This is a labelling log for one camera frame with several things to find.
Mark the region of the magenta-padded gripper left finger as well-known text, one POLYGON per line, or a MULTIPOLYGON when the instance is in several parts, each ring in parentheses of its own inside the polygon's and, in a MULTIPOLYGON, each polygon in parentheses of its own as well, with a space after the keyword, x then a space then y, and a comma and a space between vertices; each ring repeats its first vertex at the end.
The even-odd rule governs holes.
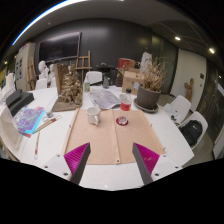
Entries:
POLYGON ((90 144, 85 143, 65 155, 57 154, 42 169, 78 185, 90 153, 90 144))

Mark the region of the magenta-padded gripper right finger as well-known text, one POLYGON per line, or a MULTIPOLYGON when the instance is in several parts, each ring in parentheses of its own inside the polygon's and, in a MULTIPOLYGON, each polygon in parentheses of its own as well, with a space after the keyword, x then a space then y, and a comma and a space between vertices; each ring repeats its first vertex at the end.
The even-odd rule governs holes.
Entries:
POLYGON ((159 155, 137 143, 133 144, 132 153, 135 157, 143 185, 148 185, 182 169, 168 155, 159 155))

